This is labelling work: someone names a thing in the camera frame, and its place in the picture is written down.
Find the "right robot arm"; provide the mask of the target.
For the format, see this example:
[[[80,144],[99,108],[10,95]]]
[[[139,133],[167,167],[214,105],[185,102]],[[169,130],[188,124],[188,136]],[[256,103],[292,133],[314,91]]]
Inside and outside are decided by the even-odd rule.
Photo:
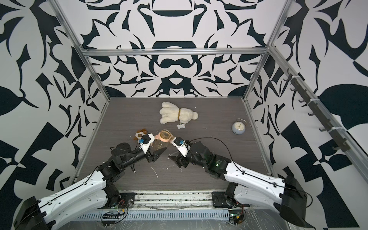
[[[213,154],[201,142],[187,143],[174,139],[172,145],[177,152],[169,158],[179,168],[190,164],[200,166],[211,177],[229,182],[225,192],[229,202],[268,208],[295,226],[307,226],[305,219],[309,194],[294,177],[282,179],[249,170],[232,159]]]

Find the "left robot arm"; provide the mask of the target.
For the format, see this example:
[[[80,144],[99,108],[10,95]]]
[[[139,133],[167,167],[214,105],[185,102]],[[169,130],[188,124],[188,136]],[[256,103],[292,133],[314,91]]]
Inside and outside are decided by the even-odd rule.
[[[155,149],[152,144],[134,150],[128,143],[111,148],[108,161],[79,182],[50,196],[24,201],[13,222],[14,229],[57,230],[92,210],[118,205],[122,198],[114,183],[124,170],[133,169],[143,159],[155,162],[165,151],[165,147]]]

